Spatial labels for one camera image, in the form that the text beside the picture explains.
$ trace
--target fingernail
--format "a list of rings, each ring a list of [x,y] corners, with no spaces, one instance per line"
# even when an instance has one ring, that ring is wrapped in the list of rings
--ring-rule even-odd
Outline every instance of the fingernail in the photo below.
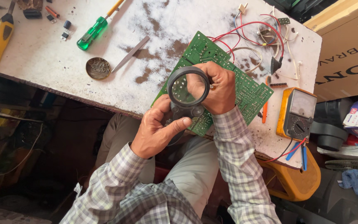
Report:
[[[192,121],[190,118],[184,118],[184,119],[183,119],[183,124],[184,124],[186,127],[189,127],[192,122],[193,122],[193,121]]]

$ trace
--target analog multimeter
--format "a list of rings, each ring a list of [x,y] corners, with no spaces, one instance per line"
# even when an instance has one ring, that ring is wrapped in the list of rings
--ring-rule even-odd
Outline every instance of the analog multimeter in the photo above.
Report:
[[[309,142],[317,96],[300,88],[283,91],[276,134],[295,141]]]

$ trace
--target workbench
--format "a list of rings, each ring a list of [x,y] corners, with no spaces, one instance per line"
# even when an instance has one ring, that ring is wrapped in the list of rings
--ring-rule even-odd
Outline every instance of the workbench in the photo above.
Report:
[[[0,6],[9,7],[10,0],[0,0]],[[79,100],[108,110],[123,113],[136,118],[150,108],[154,98],[171,73],[189,41],[197,31],[207,36],[217,36],[233,29],[233,17],[238,12],[240,3],[236,0],[126,0],[119,11],[108,19],[108,28],[87,50],[80,50],[76,42],[112,7],[111,0],[53,0],[44,1],[52,6],[61,17],[51,24],[45,17],[26,19],[21,9],[13,11],[15,29],[0,63],[0,76],[27,83],[68,98]],[[252,0],[243,22],[260,21],[269,14],[272,6],[263,0]],[[0,10],[0,18],[7,10]],[[288,17],[275,10],[277,18]],[[60,39],[64,31],[63,23],[72,22],[67,41]],[[300,67],[300,87],[313,92],[317,65],[321,50],[321,37],[302,24],[290,18],[289,39],[291,52],[296,60],[302,62]],[[261,42],[257,35],[257,25],[245,27],[244,33],[251,39]],[[104,80],[91,79],[86,71],[88,59],[102,57],[112,67],[146,35],[150,40],[122,68]],[[237,35],[222,38],[229,46],[238,41]],[[271,57],[275,48],[255,47],[241,40],[238,47],[252,47],[263,55],[261,66],[249,73],[256,82],[265,82],[270,74]],[[235,51],[240,68],[246,70],[257,64],[259,57],[249,50]],[[284,60],[278,74],[294,77],[295,68],[291,62],[287,47]],[[280,76],[272,77],[272,83],[287,83],[296,86],[296,81]],[[269,99],[268,115],[265,124],[256,117],[249,128],[255,140],[256,153],[265,158],[276,158],[289,144],[290,140],[276,135],[277,119],[280,111],[282,91],[274,89]],[[300,150],[290,161],[280,158],[278,162],[293,168],[301,167]]]

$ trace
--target fan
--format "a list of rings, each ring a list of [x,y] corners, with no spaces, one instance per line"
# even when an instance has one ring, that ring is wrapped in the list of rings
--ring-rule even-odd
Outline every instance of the fan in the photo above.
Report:
[[[358,161],[354,160],[330,160],[325,162],[327,169],[346,171],[348,169],[358,169]]]

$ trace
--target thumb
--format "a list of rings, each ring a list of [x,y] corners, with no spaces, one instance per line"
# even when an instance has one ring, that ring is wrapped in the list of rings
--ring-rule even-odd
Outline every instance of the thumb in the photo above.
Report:
[[[188,128],[192,123],[192,120],[188,117],[181,118],[179,120],[174,120],[168,126],[163,128],[164,134],[167,138],[172,139],[177,133],[183,131]]]

